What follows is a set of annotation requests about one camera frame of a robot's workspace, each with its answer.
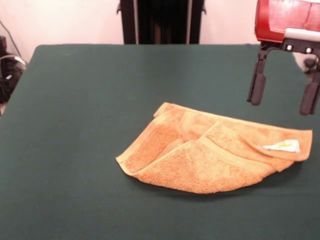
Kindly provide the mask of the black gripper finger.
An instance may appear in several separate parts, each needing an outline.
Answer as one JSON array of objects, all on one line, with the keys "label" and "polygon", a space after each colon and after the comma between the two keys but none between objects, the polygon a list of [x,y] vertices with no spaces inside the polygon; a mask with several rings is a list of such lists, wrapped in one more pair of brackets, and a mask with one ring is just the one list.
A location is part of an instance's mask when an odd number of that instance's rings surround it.
[{"label": "black gripper finger", "polygon": [[320,94],[320,59],[318,56],[308,56],[303,61],[304,73],[307,76],[306,85],[299,107],[301,115],[313,115],[316,111]]}]

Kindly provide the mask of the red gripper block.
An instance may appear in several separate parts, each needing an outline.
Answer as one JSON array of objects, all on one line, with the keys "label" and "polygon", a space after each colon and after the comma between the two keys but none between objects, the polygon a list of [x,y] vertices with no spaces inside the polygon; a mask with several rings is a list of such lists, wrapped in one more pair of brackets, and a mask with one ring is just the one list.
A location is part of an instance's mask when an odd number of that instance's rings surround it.
[{"label": "red gripper block", "polygon": [[256,5],[256,39],[261,42],[247,102],[259,106],[266,85],[267,56],[272,50],[302,54],[320,52],[318,0],[259,0]]}]

